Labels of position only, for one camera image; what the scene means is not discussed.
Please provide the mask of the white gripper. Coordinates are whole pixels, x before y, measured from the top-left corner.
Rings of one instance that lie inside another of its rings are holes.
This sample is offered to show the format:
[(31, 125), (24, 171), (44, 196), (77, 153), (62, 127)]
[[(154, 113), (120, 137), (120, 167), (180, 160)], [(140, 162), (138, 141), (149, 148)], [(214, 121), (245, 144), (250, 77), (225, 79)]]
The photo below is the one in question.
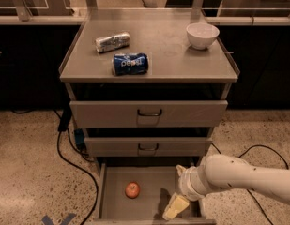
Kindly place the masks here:
[(178, 174), (179, 193), (181, 195), (177, 193), (172, 195), (162, 214), (165, 220), (174, 219), (179, 213), (189, 207), (190, 201), (195, 202), (204, 198), (204, 195), (200, 194), (192, 183), (198, 177), (197, 168), (194, 166), (185, 168), (181, 165), (176, 165), (176, 170)]

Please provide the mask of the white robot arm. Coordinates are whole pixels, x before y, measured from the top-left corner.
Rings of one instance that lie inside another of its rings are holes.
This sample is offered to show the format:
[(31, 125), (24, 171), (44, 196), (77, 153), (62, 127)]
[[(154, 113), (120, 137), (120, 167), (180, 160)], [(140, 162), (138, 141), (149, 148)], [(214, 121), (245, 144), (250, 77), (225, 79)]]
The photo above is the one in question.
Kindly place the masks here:
[(167, 204), (162, 217), (174, 219), (191, 202), (207, 194), (240, 188), (255, 191), (290, 205), (290, 170), (252, 166), (246, 160), (223, 154), (208, 156), (195, 167), (176, 166), (178, 192)]

